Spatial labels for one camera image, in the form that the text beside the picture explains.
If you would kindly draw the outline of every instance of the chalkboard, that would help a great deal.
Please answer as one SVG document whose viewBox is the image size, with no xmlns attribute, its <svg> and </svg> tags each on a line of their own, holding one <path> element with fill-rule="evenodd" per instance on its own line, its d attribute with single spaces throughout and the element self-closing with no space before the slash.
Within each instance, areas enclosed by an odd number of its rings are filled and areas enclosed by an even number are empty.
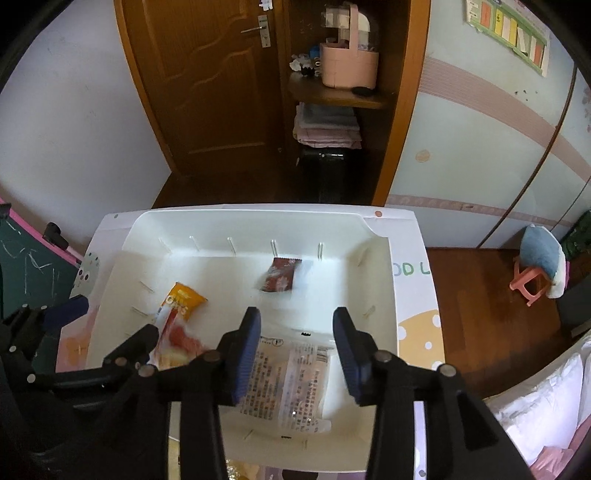
<svg viewBox="0 0 591 480">
<path fill-rule="evenodd" d="M 13 218 L 0 221 L 0 264 L 5 315 L 24 303 L 36 308 L 67 300 L 78 271 Z"/>
</svg>

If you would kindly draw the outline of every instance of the yellow polka dot pattern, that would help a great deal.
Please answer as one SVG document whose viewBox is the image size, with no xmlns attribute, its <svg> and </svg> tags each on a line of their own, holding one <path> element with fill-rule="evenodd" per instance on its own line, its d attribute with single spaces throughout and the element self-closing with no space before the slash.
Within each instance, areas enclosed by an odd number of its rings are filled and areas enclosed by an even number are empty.
<svg viewBox="0 0 591 480">
<path fill-rule="evenodd" d="M 419 313 L 398 324 L 398 355 L 409 365 L 423 368 L 437 368 L 445 361 L 438 310 Z"/>
</svg>

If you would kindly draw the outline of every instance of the wooden shelf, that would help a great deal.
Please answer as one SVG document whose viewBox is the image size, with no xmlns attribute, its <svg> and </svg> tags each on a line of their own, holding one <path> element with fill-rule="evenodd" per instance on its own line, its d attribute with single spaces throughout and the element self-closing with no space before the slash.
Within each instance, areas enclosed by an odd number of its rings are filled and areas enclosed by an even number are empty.
<svg viewBox="0 0 591 480">
<path fill-rule="evenodd" d="M 354 95 L 349 89 L 327 87 L 319 78 L 304 77 L 299 72 L 293 72 L 290 75 L 288 89 L 293 98 L 299 102 L 372 109 L 388 106 L 387 97 L 380 93 L 361 97 Z"/>
</svg>

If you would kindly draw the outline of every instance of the orange snack bag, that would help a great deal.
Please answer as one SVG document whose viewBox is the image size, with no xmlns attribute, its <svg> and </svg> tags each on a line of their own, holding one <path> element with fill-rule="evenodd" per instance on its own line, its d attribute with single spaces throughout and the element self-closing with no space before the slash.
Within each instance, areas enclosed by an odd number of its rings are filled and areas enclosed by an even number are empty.
<svg viewBox="0 0 591 480">
<path fill-rule="evenodd" d="M 177 367 L 189 363 L 206 349 L 198 339 L 185 331 L 185 325 L 197 306 L 207 299 L 192 288 L 175 283 L 158 309 L 154 324 L 160 337 L 150 354 L 150 361 L 159 368 Z"/>
</svg>

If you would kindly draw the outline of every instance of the pink basket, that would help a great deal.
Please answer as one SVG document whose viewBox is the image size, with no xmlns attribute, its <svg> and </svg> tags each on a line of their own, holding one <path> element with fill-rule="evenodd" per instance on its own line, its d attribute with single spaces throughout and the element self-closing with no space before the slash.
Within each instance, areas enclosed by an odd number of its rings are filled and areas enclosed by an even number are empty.
<svg viewBox="0 0 591 480">
<path fill-rule="evenodd" d="M 374 89 L 378 74 L 379 54 L 359 50 L 359 10 L 350 4 L 349 48 L 334 48 L 320 44 L 322 83 L 327 87 Z"/>
</svg>

